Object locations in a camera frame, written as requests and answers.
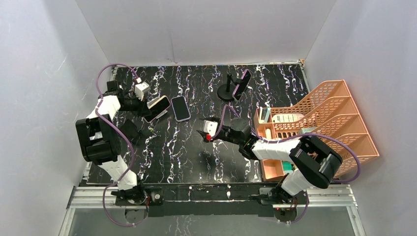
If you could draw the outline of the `phone with pink case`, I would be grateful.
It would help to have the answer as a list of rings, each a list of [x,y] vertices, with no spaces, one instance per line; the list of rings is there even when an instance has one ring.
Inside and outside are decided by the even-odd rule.
[[[165,95],[152,100],[152,103],[147,104],[143,113],[143,118],[147,123],[164,115],[171,106],[169,98]]]

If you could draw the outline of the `phone with lilac case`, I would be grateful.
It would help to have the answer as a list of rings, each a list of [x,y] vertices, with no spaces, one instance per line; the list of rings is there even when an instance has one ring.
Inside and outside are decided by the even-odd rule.
[[[191,118],[188,104],[184,96],[177,96],[171,99],[171,105],[177,122],[187,121]]]

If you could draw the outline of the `black round phone stand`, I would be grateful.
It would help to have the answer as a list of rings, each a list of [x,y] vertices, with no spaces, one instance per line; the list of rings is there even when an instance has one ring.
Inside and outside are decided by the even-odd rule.
[[[221,85],[218,89],[217,89],[217,97],[222,100],[222,101],[226,101],[226,102],[230,102],[233,101],[233,92],[235,90],[235,82],[232,78],[232,75],[228,74],[227,75],[227,82],[223,85]]]

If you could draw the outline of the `phone with purple clear case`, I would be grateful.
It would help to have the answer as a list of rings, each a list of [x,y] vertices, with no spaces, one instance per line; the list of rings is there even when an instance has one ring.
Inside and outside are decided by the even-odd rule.
[[[232,97],[235,101],[239,101],[243,93],[245,92],[249,82],[251,80],[251,73],[248,69],[244,70],[243,75],[240,79],[240,81],[237,83],[233,93]]]

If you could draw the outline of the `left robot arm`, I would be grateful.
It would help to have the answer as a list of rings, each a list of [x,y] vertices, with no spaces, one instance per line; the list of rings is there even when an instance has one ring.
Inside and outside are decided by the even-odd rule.
[[[145,202],[147,192],[123,160],[119,138],[130,141],[139,133],[130,121],[123,125],[123,131],[117,129],[113,119],[118,111],[145,111],[148,91],[147,83],[139,83],[134,87],[134,98],[128,98],[118,82],[110,81],[107,91],[100,94],[92,113],[75,124],[83,158],[105,170],[116,182],[118,190],[113,191],[112,195],[129,199],[136,205]]]

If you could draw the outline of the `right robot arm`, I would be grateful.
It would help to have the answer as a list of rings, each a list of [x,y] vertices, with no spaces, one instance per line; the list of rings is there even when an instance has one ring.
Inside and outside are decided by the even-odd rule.
[[[278,183],[272,194],[284,204],[310,187],[326,189],[342,164],[341,156],[314,134],[288,141],[266,141],[256,136],[244,118],[234,118],[229,126],[219,118],[203,119],[198,131],[206,143],[221,140],[238,145],[240,154],[251,160],[280,160],[296,166]]]

